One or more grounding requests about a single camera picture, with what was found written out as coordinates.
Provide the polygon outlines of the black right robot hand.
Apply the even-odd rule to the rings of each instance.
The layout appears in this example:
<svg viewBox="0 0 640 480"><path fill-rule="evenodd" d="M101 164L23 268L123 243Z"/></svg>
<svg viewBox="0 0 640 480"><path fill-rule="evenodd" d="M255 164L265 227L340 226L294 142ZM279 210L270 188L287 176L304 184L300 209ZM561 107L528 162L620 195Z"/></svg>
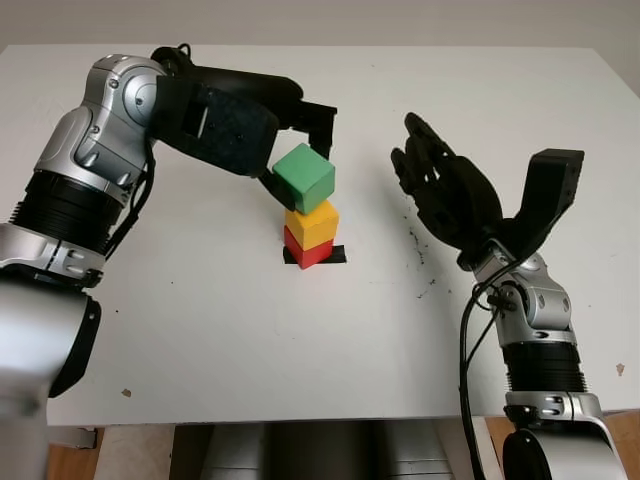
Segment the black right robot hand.
<svg viewBox="0 0 640 480"><path fill-rule="evenodd" d="M408 113L404 125L405 146L391 152L399 185L413 198L427 230L457 249L459 267L472 271L487 256L488 238L502 220L498 195L487 177L417 114Z"/></svg>

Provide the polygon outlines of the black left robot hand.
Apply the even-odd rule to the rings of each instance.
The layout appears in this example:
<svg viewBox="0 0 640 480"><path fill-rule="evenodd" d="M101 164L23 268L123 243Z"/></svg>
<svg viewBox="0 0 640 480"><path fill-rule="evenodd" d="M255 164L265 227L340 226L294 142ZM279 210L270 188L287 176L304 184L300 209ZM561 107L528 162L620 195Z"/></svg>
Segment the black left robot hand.
<svg viewBox="0 0 640 480"><path fill-rule="evenodd" d="M310 136L333 131L337 109L303 100L293 80L266 74L209 69L189 87L182 132L189 154L227 172L259 180L286 209L295 195L268 168L276 137L293 129Z"/></svg>

